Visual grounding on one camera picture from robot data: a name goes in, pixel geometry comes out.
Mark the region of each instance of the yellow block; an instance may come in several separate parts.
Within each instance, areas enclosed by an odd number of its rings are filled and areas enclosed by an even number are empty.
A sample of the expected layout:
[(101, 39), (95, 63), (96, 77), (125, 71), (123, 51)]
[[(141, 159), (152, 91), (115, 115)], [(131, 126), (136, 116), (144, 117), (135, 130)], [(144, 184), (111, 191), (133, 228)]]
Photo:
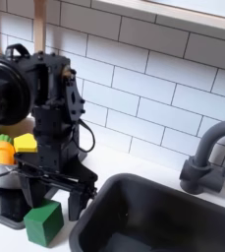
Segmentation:
[(36, 153), (37, 141), (33, 134), (27, 133), (14, 139), (16, 153)]

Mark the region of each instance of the black cable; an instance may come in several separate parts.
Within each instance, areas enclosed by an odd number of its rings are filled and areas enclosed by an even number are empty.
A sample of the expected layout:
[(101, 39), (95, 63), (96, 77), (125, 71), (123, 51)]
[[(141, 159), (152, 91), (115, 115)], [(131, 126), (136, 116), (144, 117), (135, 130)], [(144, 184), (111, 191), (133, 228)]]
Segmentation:
[(95, 147), (95, 137), (94, 137), (94, 135), (93, 135), (93, 132), (92, 132), (92, 130), (80, 119), (79, 120), (79, 124), (81, 125), (81, 126), (83, 126), (86, 130), (88, 130), (89, 132), (90, 132), (90, 134), (91, 134), (91, 136), (92, 136), (92, 146), (91, 146), (91, 148), (89, 149), (89, 150), (84, 150), (82, 147), (80, 147), (79, 146), (79, 144), (76, 142), (76, 140), (75, 140), (75, 137), (73, 138), (73, 141), (74, 141), (74, 143), (76, 144), (76, 146), (77, 146), (77, 148), (80, 150), (80, 151), (82, 151), (83, 153), (90, 153), (93, 149), (94, 149), (94, 147)]

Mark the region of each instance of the gray faucet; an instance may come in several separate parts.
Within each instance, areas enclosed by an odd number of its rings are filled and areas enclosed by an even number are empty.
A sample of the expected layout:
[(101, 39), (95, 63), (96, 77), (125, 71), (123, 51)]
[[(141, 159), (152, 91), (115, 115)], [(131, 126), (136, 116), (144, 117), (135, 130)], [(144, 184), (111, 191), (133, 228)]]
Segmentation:
[(225, 121), (204, 133), (193, 157), (185, 161), (180, 174), (181, 187), (190, 194), (200, 194), (204, 188), (220, 192), (225, 182), (225, 167), (212, 165), (208, 160), (214, 145), (225, 137)]

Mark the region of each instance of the pot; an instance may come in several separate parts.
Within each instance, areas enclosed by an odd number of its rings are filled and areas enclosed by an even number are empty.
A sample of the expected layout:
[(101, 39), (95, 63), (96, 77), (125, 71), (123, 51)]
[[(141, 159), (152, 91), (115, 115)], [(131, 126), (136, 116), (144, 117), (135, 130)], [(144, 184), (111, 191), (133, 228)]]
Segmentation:
[[(26, 118), (18, 124), (12, 126), (0, 126), (0, 134), (9, 135), (11, 138), (21, 136), (25, 133), (32, 133), (34, 120), (31, 117)], [(17, 165), (0, 164), (0, 188), (3, 189), (21, 189), (20, 177), (15, 173)]]

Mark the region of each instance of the sink basin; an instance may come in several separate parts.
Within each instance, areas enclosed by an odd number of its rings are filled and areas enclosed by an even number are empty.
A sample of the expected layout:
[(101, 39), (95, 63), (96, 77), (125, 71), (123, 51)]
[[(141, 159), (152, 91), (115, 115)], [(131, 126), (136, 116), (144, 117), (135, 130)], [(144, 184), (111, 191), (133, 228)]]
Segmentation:
[(111, 177), (70, 235), (72, 252), (225, 252), (225, 208), (132, 174)]

